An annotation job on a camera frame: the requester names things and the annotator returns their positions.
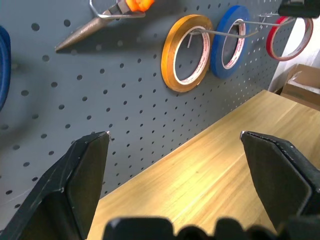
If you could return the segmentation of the grey metal pegboard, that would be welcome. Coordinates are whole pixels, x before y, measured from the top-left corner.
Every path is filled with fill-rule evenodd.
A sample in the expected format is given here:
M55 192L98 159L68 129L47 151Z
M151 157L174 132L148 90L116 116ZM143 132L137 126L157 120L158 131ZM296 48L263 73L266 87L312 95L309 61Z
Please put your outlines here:
M92 19L90 0L0 0L11 42L11 80L0 110L0 233L39 178L75 140L108 131L100 196L169 154L269 87L278 62L270 31L250 37L232 76L208 71L194 89L169 89L161 57L171 27L199 14L216 27L235 5L256 21L282 0L155 0L144 18L111 22L60 52L55 47Z

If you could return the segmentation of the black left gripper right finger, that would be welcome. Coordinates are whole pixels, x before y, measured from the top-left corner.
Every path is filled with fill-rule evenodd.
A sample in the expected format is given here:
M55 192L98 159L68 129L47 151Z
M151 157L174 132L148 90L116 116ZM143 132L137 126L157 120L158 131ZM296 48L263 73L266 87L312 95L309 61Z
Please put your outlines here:
M242 131L240 140L274 228L289 217L320 217L320 169L288 140L252 131Z

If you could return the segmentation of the yellow tape roll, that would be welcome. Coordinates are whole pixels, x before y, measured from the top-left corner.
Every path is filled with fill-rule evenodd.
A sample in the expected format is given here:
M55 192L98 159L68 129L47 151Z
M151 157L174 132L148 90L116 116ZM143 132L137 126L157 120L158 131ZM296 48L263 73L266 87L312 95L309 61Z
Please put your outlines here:
M179 93L185 93L197 85L205 77L210 64L211 46L213 37L207 32L202 32L202 53L196 69L185 78L179 79L176 72L178 50L188 34L194 30L212 30L211 20L199 14L190 14L180 18L170 29L161 56L161 74L168 88Z

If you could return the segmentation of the long metal pegboard hook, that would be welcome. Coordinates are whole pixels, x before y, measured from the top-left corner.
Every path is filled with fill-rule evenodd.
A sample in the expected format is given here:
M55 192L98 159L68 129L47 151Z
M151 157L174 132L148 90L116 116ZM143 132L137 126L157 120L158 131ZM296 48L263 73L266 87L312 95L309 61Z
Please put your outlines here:
M253 35L257 34L263 27L282 27L284 25L290 24L294 22L297 18L296 17L289 17L288 20L286 20L284 23L268 23L266 22L267 18L277 17L277 13L266 13L266 14L260 14L259 15L259 21L244 21L244 20L237 20L235 23L232 24L232 26L242 25L242 24L250 24L250 25L257 25L257 29L255 32L251 32L245 35L241 34L231 34L229 32L222 32L222 31L214 31L214 30L208 30L208 29L202 29L202 28L195 28L194 30L191 30L188 34L190 35L187 48L190 47L192 38L194 35L201 35L202 33L212 34L212 35L219 35L224 37L231 37L231 38L237 38L237 39L246 39L249 37L252 37Z

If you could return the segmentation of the red tape roll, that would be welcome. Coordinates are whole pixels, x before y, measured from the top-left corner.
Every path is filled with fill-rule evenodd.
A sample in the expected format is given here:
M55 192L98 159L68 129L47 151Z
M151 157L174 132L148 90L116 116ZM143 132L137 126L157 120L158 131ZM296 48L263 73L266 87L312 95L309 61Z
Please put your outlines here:
M277 21L275 22L275 25L271 28L266 39L266 51L271 58L278 60L280 62L286 62L294 59L300 53L302 53L302 51L306 48L306 46L310 42L313 34L313 30L314 30L314 22L312 18L303 18L303 21L305 24L305 31L300 44L290 54L285 56L278 56L276 55L276 52L274 50L275 37L276 37L276 34L278 33L278 30L281 28L281 26L289 22L289 17L281 16L280 18L277 19Z

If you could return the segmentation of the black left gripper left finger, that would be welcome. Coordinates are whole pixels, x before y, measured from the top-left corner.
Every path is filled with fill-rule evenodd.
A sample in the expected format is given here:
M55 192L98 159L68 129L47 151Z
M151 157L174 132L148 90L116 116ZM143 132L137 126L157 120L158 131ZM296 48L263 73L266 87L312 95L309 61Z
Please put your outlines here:
M101 196L110 133L76 140L38 180L0 240L86 240Z

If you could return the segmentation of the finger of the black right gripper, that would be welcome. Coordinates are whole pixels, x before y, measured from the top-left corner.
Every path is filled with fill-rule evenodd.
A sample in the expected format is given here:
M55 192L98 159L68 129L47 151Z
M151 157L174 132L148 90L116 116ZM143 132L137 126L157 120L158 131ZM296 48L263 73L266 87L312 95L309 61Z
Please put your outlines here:
M277 13L286 17L318 18L320 0L282 0Z

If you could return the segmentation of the orange-handled needle-nose pliers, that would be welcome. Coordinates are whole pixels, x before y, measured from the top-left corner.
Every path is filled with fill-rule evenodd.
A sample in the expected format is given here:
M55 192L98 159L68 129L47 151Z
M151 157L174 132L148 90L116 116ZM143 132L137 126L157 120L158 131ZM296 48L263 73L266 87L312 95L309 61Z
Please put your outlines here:
M132 14L133 12L146 13L146 11L149 10L154 2L155 0L117 0L114 5L110 6L107 10L100 14L128 15ZM98 32L114 20L117 19L101 19L95 15L92 20L73 31L64 41L59 43L54 50L59 52L65 48L68 48Z

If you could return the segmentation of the cardboard box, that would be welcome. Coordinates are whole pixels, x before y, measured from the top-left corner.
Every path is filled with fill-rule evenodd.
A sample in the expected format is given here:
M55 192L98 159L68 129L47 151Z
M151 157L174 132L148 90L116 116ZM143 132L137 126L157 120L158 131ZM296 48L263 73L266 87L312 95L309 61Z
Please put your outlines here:
M320 111L320 68L293 65L287 73L280 95Z

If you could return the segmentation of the large blue tape roll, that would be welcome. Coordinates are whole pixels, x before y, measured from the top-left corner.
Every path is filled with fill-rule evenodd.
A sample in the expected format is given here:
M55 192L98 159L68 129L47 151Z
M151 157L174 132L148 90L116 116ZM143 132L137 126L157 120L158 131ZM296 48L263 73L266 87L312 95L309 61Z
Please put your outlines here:
M0 25L0 111L3 109L11 82L11 38Z

